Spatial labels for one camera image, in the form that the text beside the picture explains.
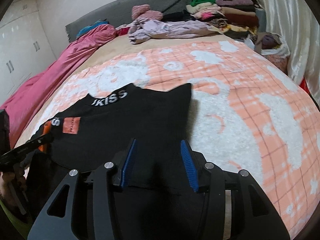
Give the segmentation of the blue teal cloth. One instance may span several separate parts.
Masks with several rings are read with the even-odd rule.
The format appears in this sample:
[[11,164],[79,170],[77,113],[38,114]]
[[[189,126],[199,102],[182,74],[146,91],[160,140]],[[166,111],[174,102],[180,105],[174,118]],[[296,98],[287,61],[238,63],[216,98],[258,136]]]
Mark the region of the blue teal cloth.
[[83,27],[82,29],[79,30],[75,39],[77,40],[81,36],[85,35],[89,31],[93,30],[94,28],[96,28],[97,26],[102,25],[102,24],[108,24],[108,21],[106,19],[98,20],[98,21],[94,22],[92,25],[88,25],[88,26]]

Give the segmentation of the pink fluffy garment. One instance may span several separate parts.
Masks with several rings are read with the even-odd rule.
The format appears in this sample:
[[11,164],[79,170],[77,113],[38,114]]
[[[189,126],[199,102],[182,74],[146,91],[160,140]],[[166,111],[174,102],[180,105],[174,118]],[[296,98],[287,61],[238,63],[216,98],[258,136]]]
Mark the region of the pink fluffy garment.
[[148,18],[151,20],[160,21],[163,18],[163,14],[160,11],[150,9],[149,4],[135,5],[132,7],[132,19]]

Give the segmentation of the black sweater orange cuffs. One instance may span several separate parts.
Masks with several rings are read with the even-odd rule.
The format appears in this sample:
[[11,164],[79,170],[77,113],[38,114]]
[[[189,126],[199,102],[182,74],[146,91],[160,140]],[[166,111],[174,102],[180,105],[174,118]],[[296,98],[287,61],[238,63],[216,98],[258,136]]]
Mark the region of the black sweater orange cuffs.
[[117,196],[118,213],[132,212],[140,224],[154,228],[152,210],[170,214],[175,193],[187,182],[179,148],[185,137],[191,84],[170,91],[142,89],[133,84],[99,99],[90,95],[57,113],[54,140],[46,153],[35,150],[25,162],[31,216],[37,217],[68,171],[80,172],[72,228],[79,239],[93,238],[92,186],[89,174],[136,139],[138,154],[127,195]]

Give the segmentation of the beige plush bed sheet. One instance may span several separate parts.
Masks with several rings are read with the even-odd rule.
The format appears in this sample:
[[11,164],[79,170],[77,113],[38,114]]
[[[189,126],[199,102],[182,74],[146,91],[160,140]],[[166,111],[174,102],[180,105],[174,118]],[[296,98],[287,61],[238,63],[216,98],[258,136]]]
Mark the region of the beige plush bed sheet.
[[113,41],[100,47],[89,59],[87,59],[80,67],[78,67],[68,78],[78,74],[84,69],[101,65],[102,63],[113,59],[118,55],[127,55],[138,53],[143,50],[157,49],[186,44],[190,42],[218,42],[232,41],[230,37],[225,35],[215,34],[205,37],[197,37],[190,39],[150,39],[141,44],[131,44],[127,35],[115,38]]

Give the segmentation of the lilac crumpled garment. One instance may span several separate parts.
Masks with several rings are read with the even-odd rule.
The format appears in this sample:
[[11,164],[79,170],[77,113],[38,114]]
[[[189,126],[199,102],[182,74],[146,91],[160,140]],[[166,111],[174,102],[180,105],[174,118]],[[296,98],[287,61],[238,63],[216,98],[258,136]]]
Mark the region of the lilac crumpled garment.
[[150,39],[190,39],[220,34],[214,26],[195,20],[179,22],[162,22],[149,18],[134,20],[128,31],[132,44],[141,44]]

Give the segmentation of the white wardrobe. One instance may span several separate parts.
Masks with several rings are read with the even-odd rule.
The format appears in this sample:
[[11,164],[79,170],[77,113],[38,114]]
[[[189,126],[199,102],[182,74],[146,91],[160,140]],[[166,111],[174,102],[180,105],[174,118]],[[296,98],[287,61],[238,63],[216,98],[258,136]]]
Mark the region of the white wardrobe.
[[20,0],[1,19],[1,103],[56,57],[47,40],[36,0]]

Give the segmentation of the white bag with clothes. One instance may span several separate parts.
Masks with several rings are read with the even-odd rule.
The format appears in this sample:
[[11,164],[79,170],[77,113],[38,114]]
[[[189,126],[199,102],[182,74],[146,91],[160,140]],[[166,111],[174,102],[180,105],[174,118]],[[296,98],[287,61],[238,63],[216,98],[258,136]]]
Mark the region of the white bag with clothes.
[[267,32],[249,34],[244,43],[287,74],[291,53],[282,36]]

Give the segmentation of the stack of folded clothes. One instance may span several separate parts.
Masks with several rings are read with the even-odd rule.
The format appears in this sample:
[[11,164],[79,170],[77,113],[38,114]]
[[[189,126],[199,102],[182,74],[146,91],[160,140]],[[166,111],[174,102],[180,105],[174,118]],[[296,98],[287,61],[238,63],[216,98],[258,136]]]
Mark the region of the stack of folded clothes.
[[257,0],[189,0],[184,5],[180,11],[164,14],[162,21],[198,20],[239,40],[266,30],[266,12]]

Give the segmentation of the white satin curtain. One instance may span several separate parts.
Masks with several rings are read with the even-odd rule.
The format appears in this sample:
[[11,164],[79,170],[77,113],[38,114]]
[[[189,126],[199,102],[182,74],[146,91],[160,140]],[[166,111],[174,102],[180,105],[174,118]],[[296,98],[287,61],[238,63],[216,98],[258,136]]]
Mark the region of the white satin curtain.
[[319,102],[319,23],[305,0],[258,0],[267,17],[266,30],[281,35],[291,52],[288,76],[306,81]]

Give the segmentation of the dark red cloth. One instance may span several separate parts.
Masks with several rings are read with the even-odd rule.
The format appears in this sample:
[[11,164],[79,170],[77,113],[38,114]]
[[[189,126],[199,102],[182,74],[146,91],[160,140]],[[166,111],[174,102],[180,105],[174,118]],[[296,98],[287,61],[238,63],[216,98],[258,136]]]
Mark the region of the dark red cloth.
[[117,34],[117,36],[127,35],[129,32],[129,29],[130,29],[130,27],[119,28],[116,30],[116,34]]

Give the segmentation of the pink velvet duvet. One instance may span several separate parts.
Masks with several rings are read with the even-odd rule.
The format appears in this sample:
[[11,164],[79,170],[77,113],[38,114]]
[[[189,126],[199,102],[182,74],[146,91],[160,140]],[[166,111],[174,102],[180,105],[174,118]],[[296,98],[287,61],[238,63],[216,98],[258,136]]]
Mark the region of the pink velvet duvet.
[[57,88],[89,59],[101,46],[116,38],[117,31],[110,24],[100,24],[71,42],[60,57],[46,70],[25,81],[9,97],[1,109],[9,116],[10,146],[14,147],[24,129]]

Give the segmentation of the grey quilted headboard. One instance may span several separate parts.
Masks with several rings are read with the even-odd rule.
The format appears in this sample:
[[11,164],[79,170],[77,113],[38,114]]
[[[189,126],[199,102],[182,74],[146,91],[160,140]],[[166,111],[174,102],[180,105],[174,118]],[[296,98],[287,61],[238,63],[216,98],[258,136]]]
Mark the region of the grey quilted headboard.
[[135,5],[150,5],[152,10],[160,11],[163,15],[179,12],[185,9],[190,0],[116,0],[95,9],[76,21],[66,25],[68,41],[76,40],[78,32],[98,20],[107,20],[109,24],[118,27],[132,22],[132,7]]

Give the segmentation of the peach white plaid blanket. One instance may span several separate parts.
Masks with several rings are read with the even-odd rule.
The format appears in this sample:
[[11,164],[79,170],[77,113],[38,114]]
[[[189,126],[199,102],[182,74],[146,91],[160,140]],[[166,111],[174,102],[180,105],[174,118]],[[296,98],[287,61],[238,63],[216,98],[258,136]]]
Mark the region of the peach white plaid blanket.
[[241,42],[148,49],[84,69],[51,96],[18,144],[86,95],[103,98],[128,83],[167,91],[186,82],[193,85],[192,148],[225,170],[248,170],[297,237],[319,204],[319,110]]

